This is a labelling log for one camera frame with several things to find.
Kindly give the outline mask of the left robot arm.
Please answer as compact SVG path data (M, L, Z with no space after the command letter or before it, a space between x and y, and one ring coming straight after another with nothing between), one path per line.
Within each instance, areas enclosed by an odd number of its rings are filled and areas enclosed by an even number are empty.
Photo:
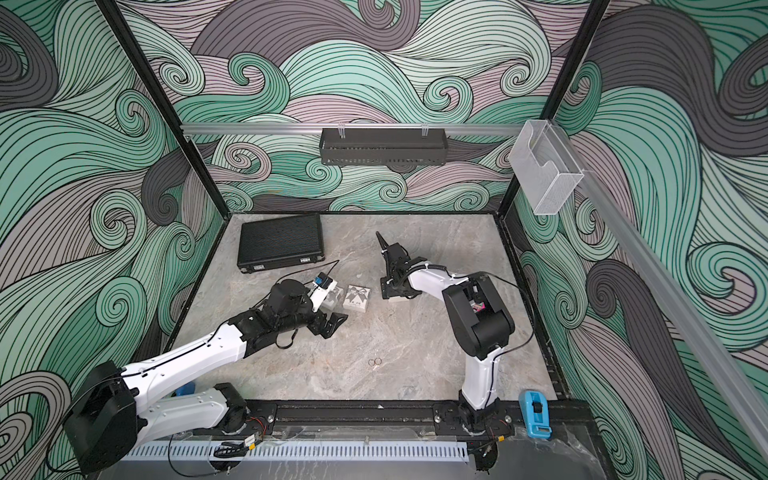
M276 344L284 332L306 327L330 338L346 317L322 308L334 307L339 293L337 282L324 273L309 285L282 280L254 307L197 340L123 367L112 360L94 367L62 419L78 472L100 472L143 443L185 430L239 432L247 405L231 385L190 399L174 398L172 392Z

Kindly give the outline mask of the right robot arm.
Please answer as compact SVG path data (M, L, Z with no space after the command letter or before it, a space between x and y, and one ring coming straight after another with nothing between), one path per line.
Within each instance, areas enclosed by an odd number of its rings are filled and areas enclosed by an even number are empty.
M376 238L386 268L380 279L383 299L427 294L443 303L455 340L465 354L458 415L467 432L480 433L498 411L497 363L515 332L509 310L487 273L454 274L424 257L411 257L402 245L387 242L381 233Z

